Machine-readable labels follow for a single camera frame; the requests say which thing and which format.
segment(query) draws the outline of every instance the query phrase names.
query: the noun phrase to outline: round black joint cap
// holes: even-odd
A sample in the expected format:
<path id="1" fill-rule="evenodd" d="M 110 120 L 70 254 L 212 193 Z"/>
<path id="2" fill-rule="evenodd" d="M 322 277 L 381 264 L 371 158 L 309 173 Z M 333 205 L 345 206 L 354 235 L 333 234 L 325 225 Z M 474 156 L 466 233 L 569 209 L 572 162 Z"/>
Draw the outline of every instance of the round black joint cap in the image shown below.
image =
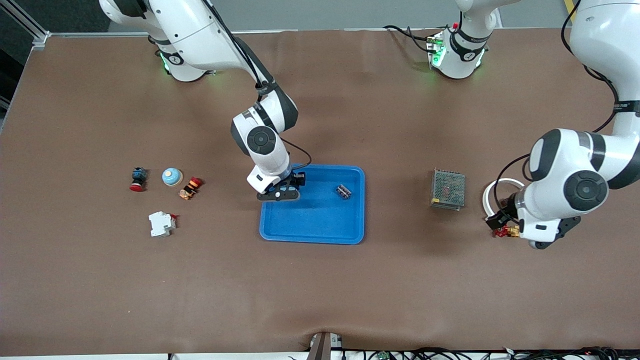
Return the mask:
<path id="1" fill-rule="evenodd" d="M 268 155 L 276 147 L 276 134 L 268 126 L 258 126 L 249 131 L 246 144 L 251 151 L 260 155 Z"/>
<path id="2" fill-rule="evenodd" d="M 607 181 L 597 172 L 582 170 L 564 182 L 564 197 L 578 211 L 589 211 L 606 199 Z"/>

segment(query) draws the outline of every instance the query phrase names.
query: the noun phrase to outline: perforated metal box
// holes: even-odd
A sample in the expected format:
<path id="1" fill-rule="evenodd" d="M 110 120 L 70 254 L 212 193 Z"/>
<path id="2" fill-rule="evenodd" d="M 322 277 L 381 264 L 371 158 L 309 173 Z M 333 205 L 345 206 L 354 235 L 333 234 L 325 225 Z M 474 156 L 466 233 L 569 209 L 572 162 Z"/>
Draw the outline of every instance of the perforated metal box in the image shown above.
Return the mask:
<path id="1" fill-rule="evenodd" d="M 431 182 L 431 206 L 460 211 L 465 205 L 465 176 L 436 169 Z"/>

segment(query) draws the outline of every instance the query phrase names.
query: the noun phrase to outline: white toy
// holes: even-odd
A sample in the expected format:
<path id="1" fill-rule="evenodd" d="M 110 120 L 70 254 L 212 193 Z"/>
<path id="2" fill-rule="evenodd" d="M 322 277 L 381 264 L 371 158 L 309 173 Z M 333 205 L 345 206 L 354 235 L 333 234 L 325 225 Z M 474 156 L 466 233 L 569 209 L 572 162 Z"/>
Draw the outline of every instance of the white toy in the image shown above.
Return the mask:
<path id="1" fill-rule="evenodd" d="M 164 238 L 171 235 L 171 230 L 175 229 L 175 215 L 166 214 L 162 211 L 149 215 L 151 221 L 151 236 Z"/>

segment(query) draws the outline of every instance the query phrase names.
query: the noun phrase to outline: brown tabletop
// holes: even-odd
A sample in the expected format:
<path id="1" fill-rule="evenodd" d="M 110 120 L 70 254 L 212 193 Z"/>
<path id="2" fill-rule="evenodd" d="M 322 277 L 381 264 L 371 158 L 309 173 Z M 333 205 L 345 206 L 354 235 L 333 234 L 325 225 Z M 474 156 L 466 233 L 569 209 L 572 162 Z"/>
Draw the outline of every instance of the brown tabletop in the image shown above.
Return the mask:
<path id="1" fill-rule="evenodd" d="M 559 30 L 496 31 L 461 81 L 397 33 L 242 38 L 300 109 L 284 137 L 366 173 L 364 241 L 260 237 L 253 163 L 229 135 L 255 100 L 248 74 L 179 83 L 145 38 L 54 37 L 0 136 L 0 355 L 300 350 L 319 331 L 352 348 L 640 347 L 640 186 L 544 251 L 483 222 L 509 160 L 610 112 Z M 184 201 L 166 167 L 206 184 Z M 467 176 L 464 210 L 429 207 L 436 167 Z M 156 211 L 180 215 L 168 238 L 149 235 Z"/>

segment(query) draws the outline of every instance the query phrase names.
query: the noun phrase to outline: blue ball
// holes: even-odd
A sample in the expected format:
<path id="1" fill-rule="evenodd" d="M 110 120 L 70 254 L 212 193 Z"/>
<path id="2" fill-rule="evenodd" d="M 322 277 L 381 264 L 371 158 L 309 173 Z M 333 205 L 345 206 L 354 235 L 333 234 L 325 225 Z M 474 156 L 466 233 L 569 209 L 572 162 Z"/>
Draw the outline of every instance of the blue ball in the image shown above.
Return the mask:
<path id="1" fill-rule="evenodd" d="M 162 181 L 168 186 L 176 186 L 182 181 L 182 172 L 176 168 L 170 167 L 163 171 Z"/>

